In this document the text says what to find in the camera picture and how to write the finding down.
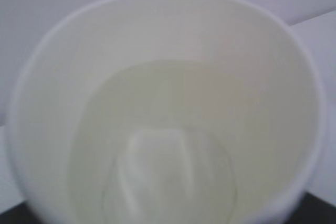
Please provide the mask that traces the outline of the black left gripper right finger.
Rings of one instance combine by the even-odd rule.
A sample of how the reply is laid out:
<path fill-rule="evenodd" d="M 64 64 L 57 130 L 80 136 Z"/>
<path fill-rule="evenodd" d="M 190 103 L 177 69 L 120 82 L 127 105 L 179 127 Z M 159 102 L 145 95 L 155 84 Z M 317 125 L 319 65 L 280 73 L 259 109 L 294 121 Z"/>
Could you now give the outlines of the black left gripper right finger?
<path fill-rule="evenodd" d="M 335 206 L 306 193 L 288 224 L 336 224 Z"/>

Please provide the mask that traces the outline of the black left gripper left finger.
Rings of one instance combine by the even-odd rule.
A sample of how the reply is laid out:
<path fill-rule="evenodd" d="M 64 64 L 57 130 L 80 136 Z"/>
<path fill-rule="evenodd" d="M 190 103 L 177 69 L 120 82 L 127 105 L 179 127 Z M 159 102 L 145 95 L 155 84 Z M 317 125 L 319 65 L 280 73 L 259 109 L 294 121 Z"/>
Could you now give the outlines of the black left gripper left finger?
<path fill-rule="evenodd" d="M 1 214 L 0 224 L 36 224 L 37 218 L 25 203 Z"/>

